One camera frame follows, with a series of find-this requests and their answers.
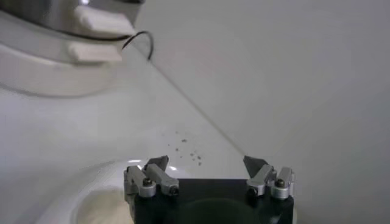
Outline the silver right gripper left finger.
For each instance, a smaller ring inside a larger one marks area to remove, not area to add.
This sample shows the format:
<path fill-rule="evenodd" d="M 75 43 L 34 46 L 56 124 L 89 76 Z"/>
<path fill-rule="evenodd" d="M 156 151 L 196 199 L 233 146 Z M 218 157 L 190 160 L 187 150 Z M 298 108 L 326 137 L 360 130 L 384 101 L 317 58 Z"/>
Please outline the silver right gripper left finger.
<path fill-rule="evenodd" d="M 124 171 L 124 199 L 130 203 L 136 196 L 152 198 L 157 188 L 163 195 L 179 194 L 179 180 L 170 177 L 166 172 L 169 157 L 167 155 L 151 158 L 142 168 L 128 166 Z"/>

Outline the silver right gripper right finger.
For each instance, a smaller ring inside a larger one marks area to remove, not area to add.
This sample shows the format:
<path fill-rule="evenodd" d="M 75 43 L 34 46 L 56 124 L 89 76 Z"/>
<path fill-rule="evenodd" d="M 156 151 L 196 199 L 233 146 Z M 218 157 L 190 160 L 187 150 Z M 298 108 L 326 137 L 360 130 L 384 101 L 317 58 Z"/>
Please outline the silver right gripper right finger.
<path fill-rule="evenodd" d="M 264 159 L 244 156 L 243 163 L 250 178 L 246 181 L 247 193 L 258 198 L 269 193 L 272 198 L 286 200 L 294 195 L 295 173 L 290 167 L 282 167 L 280 172 Z"/>

